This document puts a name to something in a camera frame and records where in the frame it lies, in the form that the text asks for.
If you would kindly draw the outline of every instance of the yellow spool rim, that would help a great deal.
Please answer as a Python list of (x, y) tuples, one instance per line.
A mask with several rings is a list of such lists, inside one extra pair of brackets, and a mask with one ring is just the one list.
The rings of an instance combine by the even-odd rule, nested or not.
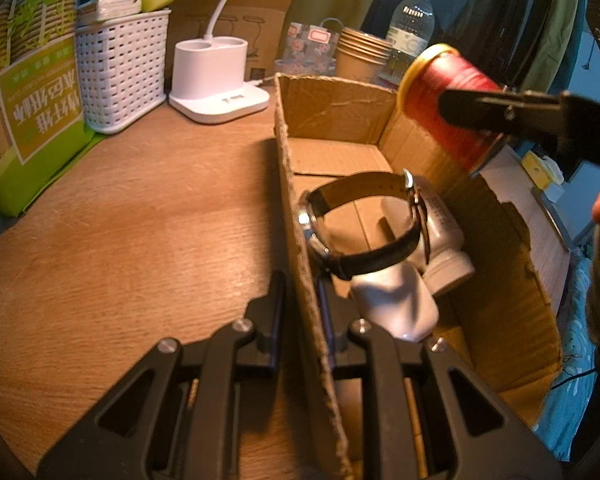
[(416, 78), (426, 69), (430, 63), (442, 54), (445, 53), (456, 54), (456, 56), (460, 56), (460, 53), (454, 49), (452, 46), (446, 43), (439, 43), (430, 46), (427, 50), (425, 50), (422, 54), (420, 54), (411, 66), (407, 69), (407, 72), (402, 76), (402, 81), (400, 81), (400, 88), (398, 88), (398, 110), (401, 113), (404, 113), (404, 101), (411, 90), (411, 86), (413, 82), (416, 81)]

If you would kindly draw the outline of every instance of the wooden tabletop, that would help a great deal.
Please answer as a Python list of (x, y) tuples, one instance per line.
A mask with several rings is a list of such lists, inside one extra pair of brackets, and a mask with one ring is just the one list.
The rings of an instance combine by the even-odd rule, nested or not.
[[(162, 105), (0, 236), (0, 433), (28, 469), (158, 339), (208, 337), (286, 267), (273, 113)], [(243, 388), (243, 480), (322, 478), (294, 339)]]

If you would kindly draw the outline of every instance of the watch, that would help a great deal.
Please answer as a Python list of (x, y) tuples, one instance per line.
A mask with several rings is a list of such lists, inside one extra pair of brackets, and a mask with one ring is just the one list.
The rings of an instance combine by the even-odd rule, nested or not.
[[(369, 196), (393, 196), (411, 205), (411, 225), (394, 241), (364, 253), (342, 254), (331, 249), (320, 234), (318, 219), (349, 202)], [(413, 176), (386, 171), (365, 171), (333, 180), (313, 191), (305, 191), (298, 203), (298, 222), (309, 254), (318, 264), (341, 280), (369, 274), (398, 264), (418, 246), (422, 234), (426, 263), (429, 263), (427, 208)]]

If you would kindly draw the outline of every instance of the white woven basket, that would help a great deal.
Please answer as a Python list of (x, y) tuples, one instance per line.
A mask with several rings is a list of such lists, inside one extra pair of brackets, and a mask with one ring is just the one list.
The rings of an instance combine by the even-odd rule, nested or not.
[(84, 121), (116, 134), (166, 98), (164, 54), (169, 9), (75, 31)]

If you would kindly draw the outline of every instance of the plastic water bottle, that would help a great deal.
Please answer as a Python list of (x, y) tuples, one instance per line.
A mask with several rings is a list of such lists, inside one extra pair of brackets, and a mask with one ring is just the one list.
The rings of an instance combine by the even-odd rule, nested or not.
[(386, 34), (394, 48), (380, 73), (381, 83), (388, 82), (390, 87), (400, 84), (411, 63), (429, 46), (435, 21), (431, 0), (400, 2)]

